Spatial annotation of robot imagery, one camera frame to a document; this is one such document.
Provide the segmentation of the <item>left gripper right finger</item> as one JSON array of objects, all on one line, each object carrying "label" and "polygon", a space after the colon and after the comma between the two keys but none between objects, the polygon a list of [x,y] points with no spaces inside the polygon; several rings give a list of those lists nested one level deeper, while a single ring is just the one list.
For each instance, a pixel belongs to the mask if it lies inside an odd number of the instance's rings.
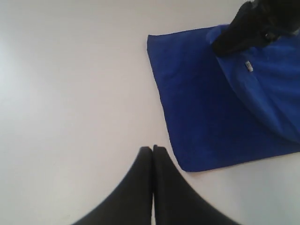
[{"label": "left gripper right finger", "polygon": [[166,148],[153,146],[153,194],[157,225],[235,225],[182,177]]}]

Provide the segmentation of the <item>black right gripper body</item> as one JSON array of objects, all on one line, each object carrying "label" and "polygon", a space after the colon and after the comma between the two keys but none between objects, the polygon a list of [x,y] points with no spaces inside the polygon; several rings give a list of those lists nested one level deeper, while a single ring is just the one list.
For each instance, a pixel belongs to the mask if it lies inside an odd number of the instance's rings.
[{"label": "black right gripper body", "polygon": [[249,0],[236,14],[237,19],[254,14],[252,24],[258,29],[265,45],[282,36],[294,36],[300,30],[300,2],[298,0]]}]

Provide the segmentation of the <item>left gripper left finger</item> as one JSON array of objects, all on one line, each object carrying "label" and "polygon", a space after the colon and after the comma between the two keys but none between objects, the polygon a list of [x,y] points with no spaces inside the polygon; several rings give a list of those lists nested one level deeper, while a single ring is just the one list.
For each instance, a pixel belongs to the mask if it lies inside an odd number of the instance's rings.
[{"label": "left gripper left finger", "polygon": [[76,225],[150,225],[152,216],[152,160],[149,147],[140,148],[120,184]]}]

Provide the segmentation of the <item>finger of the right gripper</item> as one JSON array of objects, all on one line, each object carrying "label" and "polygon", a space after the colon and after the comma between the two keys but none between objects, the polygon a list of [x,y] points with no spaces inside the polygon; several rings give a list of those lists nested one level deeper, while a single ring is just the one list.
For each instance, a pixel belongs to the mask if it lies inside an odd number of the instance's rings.
[{"label": "finger of the right gripper", "polygon": [[265,47],[262,23],[255,15],[236,16],[230,25],[213,41],[212,49],[217,56],[241,52],[250,47]]}]

